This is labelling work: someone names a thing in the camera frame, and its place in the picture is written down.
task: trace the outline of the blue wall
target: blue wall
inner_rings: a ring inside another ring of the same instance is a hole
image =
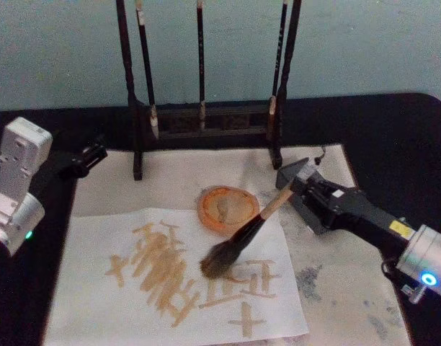
[[[196,102],[196,0],[144,2],[156,101]],[[134,4],[136,94],[147,102]],[[205,0],[206,99],[267,99],[281,0]],[[441,99],[441,0],[303,0],[289,97]],[[0,110],[125,105],[113,0],[0,0]]]

